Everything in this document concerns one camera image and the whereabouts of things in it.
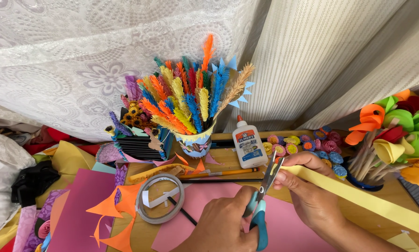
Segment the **wooden desk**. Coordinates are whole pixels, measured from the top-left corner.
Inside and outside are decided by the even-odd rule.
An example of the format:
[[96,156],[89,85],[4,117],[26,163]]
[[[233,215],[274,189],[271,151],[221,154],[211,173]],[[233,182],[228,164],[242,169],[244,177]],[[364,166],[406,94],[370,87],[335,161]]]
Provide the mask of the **wooden desk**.
[[[261,138],[267,137],[271,134],[275,134],[278,136],[290,136],[290,135],[312,135],[312,131],[310,130],[299,130],[299,131],[277,131],[277,132],[260,132]],[[213,140],[226,140],[232,139],[231,133],[230,134],[213,134]],[[192,160],[191,158],[187,158],[186,154],[183,153],[179,144],[174,142],[172,146],[172,153],[177,152],[179,155],[186,158],[189,162],[189,166],[197,167],[198,160]],[[229,169],[240,169],[239,161],[236,152],[233,152],[231,149],[225,150],[222,149],[211,149],[210,150],[214,159],[219,162],[223,163],[224,165],[213,165],[213,164],[205,164],[206,169],[210,169],[212,172],[215,171],[223,171]],[[352,152],[348,150],[344,150],[342,156],[348,156]],[[140,172],[152,169],[152,164],[139,164],[139,163],[132,163],[128,168],[127,177],[131,175],[138,174]],[[228,175],[223,176],[224,178],[262,178],[262,174],[259,173],[247,173],[247,174],[240,174],[240,175]],[[259,188],[259,183],[240,183],[241,185],[249,185]],[[287,202],[292,203],[290,193],[288,189],[281,189],[279,191],[274,190],[271,188],[268,195],[275,197],[277,199],[285,200]],[[375,193],[371,193],[377,197],[410,209],[419,213],[418,206],[414,203],[412,198],[408,195],[405,191],[403,186],[396,180],[392,175],[389,176],[386,180],[386,184],[384,188]],[[343,198],[339,198],[339,204],[341,206],[341,210],[343,214],[351,221],[355,223],[360,223],[360,226],[365,228],[366,230],[376,234],[379,237],[384,239],[392,238],[401,233],[401,230],[407,230],[410,232],[410,237],[419,245],[419,234],[409,230],[406,227],[403,227],[397,223],[394,223],[386,218],[379,216],[369,210],[366,210],[362,207],[359,207]],[[113,225],[112,235],[119,234],[130,222],[131,216],[127,213],[122,213],[124,218],[116,218]],[[133,230],[131,233],[131,248],[134,252],[145,252],[145,251],[154,251],[151,249],[151,245],[153,240],[156,237],[158,230],[160,229],[161,225],[152,225],[145,222],[141,217],[137,216],[135,220],[135,224],[133,226]],[[117,252],[118,250],[108,247],[107,252]]]

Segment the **red paper flower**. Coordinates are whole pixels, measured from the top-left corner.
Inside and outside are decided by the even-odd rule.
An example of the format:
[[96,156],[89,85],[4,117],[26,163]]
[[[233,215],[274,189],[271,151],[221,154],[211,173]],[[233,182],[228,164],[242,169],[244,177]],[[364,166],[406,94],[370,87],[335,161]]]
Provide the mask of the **red paper flower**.
[[335,131],[331,131],[331,133],[328,136],[328,140],[335,142],[336,145],[341,145],[342,144],[341,135],[339,135],[339,133],[337,133]]
[[398,101],[397,105],[397,109],[407,110],[414,115],[419,111],[419,96],[409,96],[407,100]]
[[322,146],[320,146],[320,150],[326,153],[330,153],[330,152],[337,152],[339,154],[342,153],[341,149],[336,145],[334,141],[327,141],[327,140],[322,141]]
[[398,126],[398,127],[391,128],[389,130],[384,130],[379,135],[377,135],[373,139],[373,141],[375,141],[376,139],[384,139],[388,142],[396,143],[396,141],[398,141],[401,137],[407,134],[408,132],[405,132],[403,130],[403,126]]

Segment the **elmer's logo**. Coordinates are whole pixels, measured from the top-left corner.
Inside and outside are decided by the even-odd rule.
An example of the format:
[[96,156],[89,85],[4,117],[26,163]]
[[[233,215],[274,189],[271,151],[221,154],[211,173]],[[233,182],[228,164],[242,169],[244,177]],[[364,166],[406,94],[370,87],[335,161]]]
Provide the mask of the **elmer's logo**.
[[238,143],[243,142],[245,140],[252,139],[252,138],[255,138],[255,135],[252,129],[236,134],[236,139],[238,140]]

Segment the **pencil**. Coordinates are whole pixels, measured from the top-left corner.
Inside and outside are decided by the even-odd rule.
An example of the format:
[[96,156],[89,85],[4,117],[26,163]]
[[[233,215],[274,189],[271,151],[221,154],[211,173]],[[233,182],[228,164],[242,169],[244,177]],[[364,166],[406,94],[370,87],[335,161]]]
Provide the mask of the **pencil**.
[[240,169],[240,170],[233,170],[233,171],[219,171],[219,172],[211,172],[211,173],[202,173],[202,174],[191,174],[191,175],[181,175],[180,179],[194,179],[194,178],[203,178],[203,177],[211,177],[211,176],[221,176],[221,175],[230,175],[230,174],[239,174],[239,173],[249,173],[259,171],[259,168],[249,168],[249,169]]
[[262,178],[238,178],[238,179],[181,179],[180,182],[182,183],[196,183],[196,184],[204,184],[204,183],[239,183],[239,182],[262,182]]
[[[176,205],[177,204],[177,202],[175,202],[175,200],[172,198],[172,197],[168,197],[167,198],[170,202],[172,202],[174,205]],[[197,221],[195,221],[192,217],[191,217],[191,215],[189,215],[184,209],[180,209],[180,212],[182,212],[182,214],[184,215],[184,216],[186,216],[186,218],[188,218],[188,220],[190,220],[193,224],[194,224],[194,226],[197,226]]]

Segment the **yellow pencil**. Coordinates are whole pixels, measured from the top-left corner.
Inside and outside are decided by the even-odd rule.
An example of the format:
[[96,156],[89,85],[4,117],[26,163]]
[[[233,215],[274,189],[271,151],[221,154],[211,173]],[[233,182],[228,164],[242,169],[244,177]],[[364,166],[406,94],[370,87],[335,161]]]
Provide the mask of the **yellow pencil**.
[[240,170],[233,170],[233,171],[218,171],[218,172],[211,172],[211,173],[199,173],[199,174],[191,174],[191,175],[181,175],[180,179],[194,179],[194,178],[202,178],[202,177],[211,177],[211,176],[221,176],[221,175],[230,175],[230,174],[239,174],[239,173],[248,173],[259,171],[259,168],[249,168],[249,169],[240,169]]

